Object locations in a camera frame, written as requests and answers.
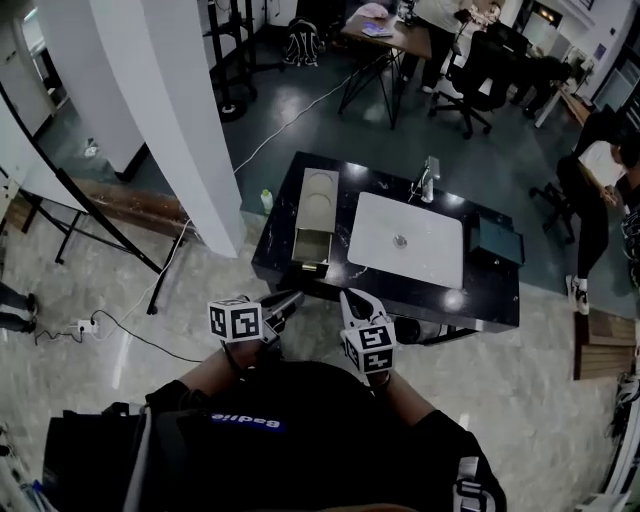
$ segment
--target wooden board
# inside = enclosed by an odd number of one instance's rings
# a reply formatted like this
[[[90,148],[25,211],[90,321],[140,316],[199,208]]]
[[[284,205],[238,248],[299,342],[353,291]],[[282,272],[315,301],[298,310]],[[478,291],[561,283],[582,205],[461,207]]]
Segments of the wooden board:
[[[575,314],[574,380],[617,377],[635,363],[635,321],[592,310]]]

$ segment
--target black stand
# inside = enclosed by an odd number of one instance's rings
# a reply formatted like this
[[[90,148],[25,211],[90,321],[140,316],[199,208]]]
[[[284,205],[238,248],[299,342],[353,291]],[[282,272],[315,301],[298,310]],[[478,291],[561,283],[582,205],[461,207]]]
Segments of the black stand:
[[[129,254],[132,254],[133,256],[135,256],[136,258],[138,258],[142,263],[144,263],[147,267],[149,267],[151,270],[153,270],[156,274],[160,275],[160,278],[158,279],[158,282],[156,283],[156,290],[153,293],[152,296],[152,302],[149,305],[149,309],[148,309],[148,313],[149,314],[155,314],[155,312],[157,312],[157,309],[155,309],[155,300],[157,298],[158,295],[158,291],[160,286],[162,285],[162,277],[164,276],[164,271],[166,270],[166,266],[165,268],[160,268],[158,265],[156,265],[151,259],[149,259],[147,257],[147,255],[145,253],[143,253],[140,249],[138,249],[138,247],[136,247],[136,245],[131,242],[131,240],[129,240],[126,236],[124,236],[120,230],[118,230],[118,228],[116,228],[110,221],[109,219],[107,219],[103,213],[96,207],[95,204],[93,204],[93,202],[87,197],[85,196],[82,191],[78,188],[78,186],[74,183],[74,181],[69,177],[69,175],[61,168],[58,168],[56,166],[53,165],[53,163],[51,162],[51,160],[49,160],[49,157],[44,153],[44,151],[42,151],[42,148],[35,143],[33,136],[31,135],[31,133],[29,132],[29,130],[27,130],[26,126],[24,125],[24,123],[22,122],[22,119],[20,118],[20,116],[18,115],[18,113],[16,112],[16,109],[13,106],[13,103],[11,103],[11,100],[9,99],[9,97],[7,96],[7,92],[5,91],[3,85],[0,83],[0,96],[2,96],[3,101],[6,103],[7,108],[9,109],[9,111],[11,112],[11,115],[13,116],[13,118],[15,119],[16,123],[18,124],[18,126],[20,127],[20,129],[22,130],[22,132],[24,133],[24,136],[27,138],[27,140],[29,141],[29,143],[33,146],[33,148],[38,152],[38,155],[40,155],[40,158],[42,158],[42,160],[49,166],[49,169],[51,169],[51,172],[53,172],[56,175],[56,178],[58,178],[58,181],[60,183],[62,183],[62,185],[64,186],[64,188],[67,189],[67,191],[73,196],[73,198],[78,201],[78,203],[87,211],[87,214],[91,215],[97,222],[98,224],[100,224],[104,229],[107,230],[107,232],[116,239],[117,242],[119,242],[119,244],[113,243],[109,240],[104,240],[103,238],[100,238],[92,233],[87,233],[86,231],[82,231],[80,229],[78,229],[76,227],[76,224],[78,222],[79,216],[81,215],[81,212],[78,212],[77,215],[75,216],[75,218],[73,219],[73,222],[71,224],[66,224],[58,219],[55,219],[53,216],[51,216],[44,208],[42,208],[41,203],[42,203],[42,199],[41,198],[37,198],[36,196],[33,196],[31,194],[28,194],[26,192],[22,192],[22,195],[25,197],[25,199],[27,201],[29,201],[29,203],[37,209],[38,212],[40,212],[43,217],[45,217],[49,222],[51,222],[57,229],[59,229],[60,231],[62,231],[65,234],[65,238],[62,242],[62,246],[60,247],[60,250],[58,251],[58,254],[56,255],[56,262],[62,262],[62,252],[64,251],[68,241],[69,241],[69,237],[71,236],[71,233],[73,233],[74,231],[77,231],[78,233],[81,233],[85,236],[88,236],[89,238],[92,238],[94,240],[97,240],[99,242],[102,242],[106,245],[109,245],[111,247],[114,247],[116,249],[119,249],[121,251],[127,252]],[[1,170],[1,172],[8,177],[7,173],[4,170]],[[172,251],[175,251],[175,245],[176,242],[174,242],[174,247],[172,247]]]
[[[284,63],[277,64],[256,64],[255,35],[253,32],[253,10],[251,0],[245,0],[245,11],[247,18],[243,21],[238,9],[237,0],[229,0],[229,21],[218,26],[218,13],[216,12],[216,3],[209,0],[207,3],[209,12],[209,23],[211,30],[204,34],[204,37],[211,36],[213,43],[213,52],[216,56],[216,66],[214,74],[217,75],[217,82],[213,83],[214,89],[219,89],[222,94],[222,101],[218,103],[218,112],[220,113],[220,121],[223,123],[235,121],[241,118],[247,111],[247,106],[243,101],[232,100],[229,93],[229,87],[232,85],[244,85],[251,96],[252,100],[258,97],[258,91],[251,82],[251,76],[254,73],[269,71],[271,69],[280,69],[284,71]],[[247,31],[246,45],[249,49],[249,63],[245,61],[244,48],[245,43],[242,41],[240,28],[243,27]],[[222,46],[220,44],[220,36],[223,34],[233,37],[236,49],[234,50],[235,58],[238,65],[238,76],[227,78],[224,57],[222,55]]]
[[[382,80],[382,73],[389,64],[391,64],[391,98],[387,96],[387,90]],[[400,102],[402,101],[402,95],[405,90],[405,83],[400,77],[399,52],[394,55],[392,50],[385,50],[382,54],[379,52],[371,54],[371,50],[369,50],[364,54],[358,55],[344,94],[342,95],[338,114],[342,114],[347,105],[376,78],[378,78],[382,93],[384,94],[384,102],[387,107],[387,113],[389,114],[391,129],[394,130],[396,121],[398,120],[398,112],[400,111]]]

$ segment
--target floor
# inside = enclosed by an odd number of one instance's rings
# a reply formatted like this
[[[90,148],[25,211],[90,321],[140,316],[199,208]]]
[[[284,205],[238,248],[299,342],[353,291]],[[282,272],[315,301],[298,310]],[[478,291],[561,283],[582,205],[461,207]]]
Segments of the floor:
[[[56,214],[63,216],[70,212]],[[90,231],[101,228],[83,221]],[[236,260],[188,243],[168,271],[155,317],[144,306],[127,320],[138,335],[193,359],[217,343],[207,333],[205,304],[215,298],[267,292],[250,261],[264,218],[245,214],[246,243]],[[155,261],[171,240],[119,227]],[[154,281],[134,257],[75,236],[64,266],[53,263],[62,235],[38,216],[27,235],[9,229],[3,282],[35,292],[40,329],[69,332],[98,308],[121,317]],[[401,347],[397,369],[455,420],[468,416],[509,498],[510,510],[565,512],[598,489],[612,454],[606,437],[615,379],[573,382],[572,316],[562,295],[523,284],[521,327],[441,346]],[[339,348],[337,304],[308,299],[287,326],[284,352],[350,369]],[[101,336],[111,329],[104,321]],[[146,393],[186,372],[172,359],[122,331],[106,341],[55,341],[0,333],[0,417],[11,426],[31,478],[41,478],[49,418],[64,409],[98,412],[113,401],[141,403]]]
[[[278,58],[273,47],[259,47],[258,62],[275,62]],[[244,117],[223,125],[234,167],[350,72],[348,58],[327,53],[321,55],[317,68],[288,67],[284,73],[256,75],[254,83],[259,95],[255,102],[249,100],[241,86],[233,88],[233,96],[249,105]],[[408,88],[394,131],[389,130],[384,99],[376,82],[342,116],[337,115],[341,90],[314,106],[237,173],[242,209],[262,213],[262,190],[266,188],[277,195],[296,151],[346,160],[409,179],[414,179],[425,158],[433,155],[441,161],[438,188],[513,218],[525,240],[526,265],[520,272],[521,281],[563,293],[565,274],[576,271],[577,247],[565,246],[564,228],[554,228],[549,234],[542,231],[550,208],[540,198],[531,200],[528,191],[555,179],[556,163],[576,143],[580,126],[558,107],[538,130],[519,108],[507,104],[486,115],[494,124],[491,135],[485,136],[478,129],[473,139],[464,141],[464,123],[459,114],[444,112],[427,119],[431,99],[416,91],[420,72],[418,68]],[[56,165],[74,177],[121,183],[100,153],[93,159],[84,158],[87,133],[71,104],[64,107],[51,128],[40,143]],[[144,160],[131,186],[172,194],[152,155]],[[610,213],[609,249],[590,275],[590,300],[596,308],[635,317],[640,306],[627,277],[620,218],[619,214]],[[577,220],[575,228],[579,229]]]

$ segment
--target white pillar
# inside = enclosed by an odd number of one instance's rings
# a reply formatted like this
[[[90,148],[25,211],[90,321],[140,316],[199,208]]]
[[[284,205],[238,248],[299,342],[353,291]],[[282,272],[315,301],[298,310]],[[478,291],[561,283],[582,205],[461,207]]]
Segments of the white pillar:
[[[195,1],[90,0],[120,90],[207,246],[236,257],[240,192],[211,88]]]
[[[102,48],[89,0],[36,0],[38,22],[73,106],[116,172],[144,139]]]

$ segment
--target jeans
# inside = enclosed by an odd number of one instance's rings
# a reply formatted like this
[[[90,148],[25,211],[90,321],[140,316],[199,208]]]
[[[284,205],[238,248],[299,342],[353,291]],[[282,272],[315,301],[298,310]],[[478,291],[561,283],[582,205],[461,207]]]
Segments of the jeans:
[[[29,298],[19,294],[6,284],[0,283],[0,304],[11,306],[12,308],[29,311]],[[30,323],[18,315],[12,313],[0,313],[0,328],[9,331],[24,332]]]
[[[558,178],[571,206],[580,217],[578,246],[578,279],[587,279],[600,256],[609,245],[607,206],[595,185],[587,181],[574,157],[558,162]]]
[[[440,70],[444,61],[447,60],[447,55],[449,55],[449,50],[451,50],[456,35],[424,20],[419,20],[419,23],[429,29],[429,37],[431,38],[431,60],[424,63],[422,85],[433,89],[438,83]],[[406,53],[400,65],[400,73],[411,78],[416,71],[419,60],[415,55]]]

